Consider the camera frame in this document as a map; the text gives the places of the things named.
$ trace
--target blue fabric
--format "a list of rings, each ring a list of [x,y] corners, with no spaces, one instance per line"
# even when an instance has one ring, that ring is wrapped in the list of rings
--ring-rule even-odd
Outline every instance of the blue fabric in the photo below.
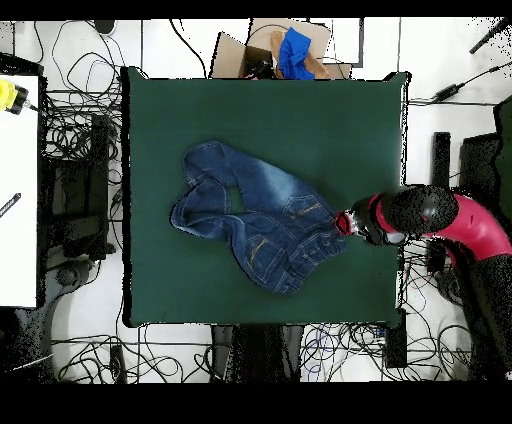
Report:
[[[334,210],[275,166],[213,140],[186,153],[184,171],[191,190],[173,206],[171,224],[227,242],[249,279],[267,290],[297,291],[321,262],[345,250]],[[244,213],[231,214],[229,187],[240,190]]]
[[[311,39],[290,27],[279,49],[279,69],[286,79],[312,80],[315,75],[306,70]]]

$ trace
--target white desk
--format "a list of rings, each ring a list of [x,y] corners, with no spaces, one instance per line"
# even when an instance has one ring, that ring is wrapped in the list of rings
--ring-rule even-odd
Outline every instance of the white desk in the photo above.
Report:
[[[38,77],[0,78],[29,91],[38,106]],[[36,306],[38,114],[0,112],[0,208],[14,194],[18,202],[0,218],[0,306]]]

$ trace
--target table surface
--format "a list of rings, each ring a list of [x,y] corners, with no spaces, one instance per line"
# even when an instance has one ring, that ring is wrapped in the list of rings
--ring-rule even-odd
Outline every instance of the table surface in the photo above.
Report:
[[[249,281],[225,244],[172,228],[169,213],[186,190],[185,151],[211,138],[307,181],[335,208],[396,189],[404,74],[385,82],[145,80],[134,69],[128,75],[130,166],[123,182],[131,190],[131,214],[124,208],[131,235],[123,234],[123,254],[131,261],[124,283],[132,325],[396,322],[396,248],[349,237],[347,252],[322,263],[299,293],[277,295]]]
[[[38,77],[0,75],[29,91],[38,105]],[[35,307],[37,287],[38,114],[0,112],[0,207],[21,199],[0,218],[0,306]]]

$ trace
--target blue jeans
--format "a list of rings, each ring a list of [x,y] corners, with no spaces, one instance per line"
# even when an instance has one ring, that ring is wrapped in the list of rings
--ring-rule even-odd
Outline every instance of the blue jeans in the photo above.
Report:
[[[345,250],[334,210],[275,166],[213,140],[186,153],[184,171],[191,190],[173,206],[171,224],[228,242],[245,274],[267,290],[296,292],[321,262]],[[240,190],[245,213],[231,213],[228,187]]]

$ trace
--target jeans pocket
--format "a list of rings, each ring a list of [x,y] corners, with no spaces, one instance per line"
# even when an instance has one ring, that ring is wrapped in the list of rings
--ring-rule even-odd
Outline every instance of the jeans pocket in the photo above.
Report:
[[[263,282],[279,263],[284,250],[271,242],[267,237],[258,234],[247,240],[245,258],[249,268]]]
[[[312,194],[290,197],[283,209],[283,214],[290,217],[297,225],[306,231],[332,221],[334,218]]]

